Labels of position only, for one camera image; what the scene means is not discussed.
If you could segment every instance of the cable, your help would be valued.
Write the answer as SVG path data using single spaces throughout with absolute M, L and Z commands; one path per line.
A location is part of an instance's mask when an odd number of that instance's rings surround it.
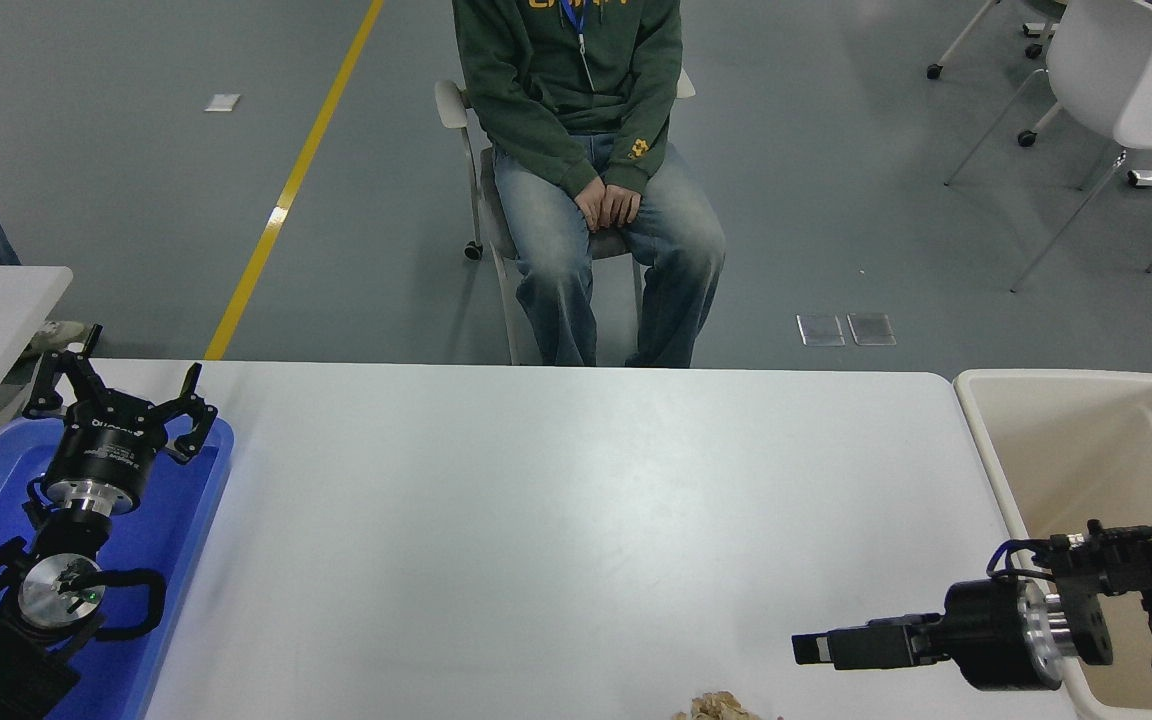
M 1025 570 L 1021 568 L 1015 568 L 1011 566 L 1011 553 L 1021 552 L 1022 550 L 1028 550 L 1029 552 L 1041 552 L 1047 548 L 1046 541 L 1037 541 L 1036 539 L 1025 539 L 1024 541 L 1018 541 L 1018 539 L 1010 539 L 1009 541 L 1000 544 L 996 551 L 993 551 L 993 556 L 990 559 L 990 563 L 984 569 L 984 573 L 988 575 L 990 579 L 995 578 L 1037 578 L 1037 579 L 1051 579 L 1055 582 L 1055 577 L 1051 573 L 1039 573 L 1037 570 Z M 998 570 L 998 561 L 1005 561 L 1005 568 Z

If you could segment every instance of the beige plastic bin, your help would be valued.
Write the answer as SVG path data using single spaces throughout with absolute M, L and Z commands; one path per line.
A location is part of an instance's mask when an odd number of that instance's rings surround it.
M 958 401 L 1015 538 L 1152 524 L 1152 374 L 968 370 Z M 1114 665 L 1066 662 L 1079 714 L 1152 720 L 1152 639 L 1139 593 L 1102 598 Z

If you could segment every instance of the silver metal disc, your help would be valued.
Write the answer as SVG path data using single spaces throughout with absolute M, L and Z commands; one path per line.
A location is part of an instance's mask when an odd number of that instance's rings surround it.
M 45 630 L 65 628 L 91 615 L 105 597 L 105 585 L 59 592 L 60 584 L 78 575 L 99 573 L 100 566 L 77 553 L 65 552 L 38 561 L 20 583 L 20 615 Z

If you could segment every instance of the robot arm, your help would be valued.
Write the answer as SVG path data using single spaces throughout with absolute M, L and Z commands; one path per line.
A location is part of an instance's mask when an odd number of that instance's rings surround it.
M 1041 570 L 1011 566 L 1011 555 L 1021 551 L 1032 552 Z M 1000 561 L 1005 568 L 998 568 Z M 954 660 L 968 683 L 983 691 L 1056 689 L 1061 657 L 1114 662 L 1100 596 L 1139 592 L 1152 634 L 1152 525 L 1105 528 L 1091 520 L 1085 533 L 1006 541 L 986 574 L 987 579 L 952 585 L 943 614 L 794 635 L 795 660 L 839 670 Z M 1044 593 L 1038 579 L 1058 591 Z

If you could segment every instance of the white chair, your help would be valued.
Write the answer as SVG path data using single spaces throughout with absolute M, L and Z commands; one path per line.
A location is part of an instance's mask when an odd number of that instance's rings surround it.
M 684 70 L 679 76 L 677 98 L 680 100 L 696 94 L 696 86 L 691 85 L 691 78 L 687 77 Z M 473 214 L 473 240 L 465 245 L 465 257 L 470 260 L 483 258 L 483 219 L 480 215 L 480 203 L 495 219 L 499 233 L 488 241 L 488 249 L 492 250 L 492 260 L 495 264 L 497 281 L 500 286 L 500 305 L 503 310 L 503 331 L 506 340 L 509 342 L 509 364 L 518 365 L 518 338 L 516 323 L 513 320 L 511 297 L 509 297 L 508 274 L 506 273 L 506 260 L 517 260 L 518 250 L 513 244 L 509 236 L 509 225 L 506 222 L 505 209 L 500 205 L 500 195 L 495 187 L 495 161 L 491 145 L 484 147 L 479 153 L 479 165 L 475 167 L 473 146 L 470 142 L 470 119 L 467 109 L 471 109 L 470 96 L 464 88 L 456 82 L 444 79 L 434 83 L 434 103 L 438 105 L 438 115 L 442 120 L 444 127 L 458 129 L 461 142 L 465 150 L 465 166 L 470 177 L 470 210 Z M 589 241 L 594 249 L 594 259 L 617 258 L 621 255 L 630 255 L 630 247 L 626 243 L 626 237 L 616 228 L 604 229 L 604 232 L 590 233 Z M 637 318 L 643 314 L 643 273 L 639 264 L 630 255 L 630 266 L 634 270 L 634 301 L 637 309 Z
M 1123 150 L 1069 220 L 1020 273 L 1011 283 L 1011 291 L 1016 291 L 1046 258 L 1078 213 L 1114 177 L 1116 169 L 1123 167 L 1128 150 L 1152 150 L 1152 5 L 1143 0 L 1071 0 L 1061 18 L 1060 33 L 1048 50 L 1047 68 L 1034 70 L 1021 83 L 986 135 L 946 179 L 946 184 L 954 181 L 998 127 L 1011 103 L 1041 73 L 1047 73 L 1053 94 L 1071 118 L 1093 132 L 1112 138 Z M 1146 272 L 1152 272 L 1152 263 Z
M 958 45 L 963 45 L 963 40 L 967 39 L 969 35 L 980 24 L 980 20 L 984 20 L 984 15 L 990 12 L 993 6 L 1001 3 L 1002 0 L 984 0 L 984 5 L 977 10 L 972 20 L 968 22 L 968 26 L 963 28 L 963 32 L 960 32 L 957 37 L 952 41 L 950 47 L 945 51 L 940 60 L 934 61 L 934 63 L 927 67 L 927 79 L 937 79 L 941 77 L 941 73 L 945 70 L 946 63 L 950 61 L 954 56 L 955 51 L 958 50 Z M 1025 0 L 1025 3 L 1040 13 L 1044 17 L 1043 29 L 1031 28 L 1033 23 L 1025 23 L 1023 32 L 1025 36 L 1037 36 L 1038 41 L 1032 41 L 1025 46 L 1025 56 L 1030 60 L 1037 59 L 1043 54 L 1043 46 L 1047 45 L 1047 40 L 1051 40 L 1052 32 L 1055 32 L 1056 20 L 1061 17 L 1061 13 L 1064 12 L 1064 0 Z

